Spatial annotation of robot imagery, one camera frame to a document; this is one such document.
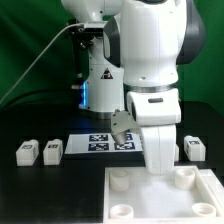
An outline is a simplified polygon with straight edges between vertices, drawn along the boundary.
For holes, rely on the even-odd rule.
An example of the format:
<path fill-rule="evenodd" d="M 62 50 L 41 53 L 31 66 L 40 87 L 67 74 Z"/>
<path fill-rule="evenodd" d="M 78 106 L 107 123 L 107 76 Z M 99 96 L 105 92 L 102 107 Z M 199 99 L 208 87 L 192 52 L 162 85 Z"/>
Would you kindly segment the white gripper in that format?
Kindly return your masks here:
<path fill-rule="evenodd" d="M 117 144 L 127 141 L 126 132 L 133 117 L 127 111 L 116 110 L 111 117 L 111 135 Z M 150 126 L 140 129 L 145 165 L 149 173 L 166 175 L 174 167 L 176 125 Z"/>

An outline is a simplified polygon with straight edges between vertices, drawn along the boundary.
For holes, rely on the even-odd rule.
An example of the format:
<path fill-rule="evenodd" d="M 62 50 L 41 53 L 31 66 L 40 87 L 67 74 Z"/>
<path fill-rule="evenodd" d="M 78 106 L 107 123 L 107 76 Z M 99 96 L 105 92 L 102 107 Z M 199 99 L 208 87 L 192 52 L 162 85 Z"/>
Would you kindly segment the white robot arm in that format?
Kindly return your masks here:
<path fill-rule="evenodd" d="M 118 144 L 140 135 L 147 170 L 174 166 L 181 121 L 177 66 L 194 60 L 205 29 L 193 0 L 61 0 L 77 19 L 76 45 L 88 50 L 79 108 L 111 120 Z"/>

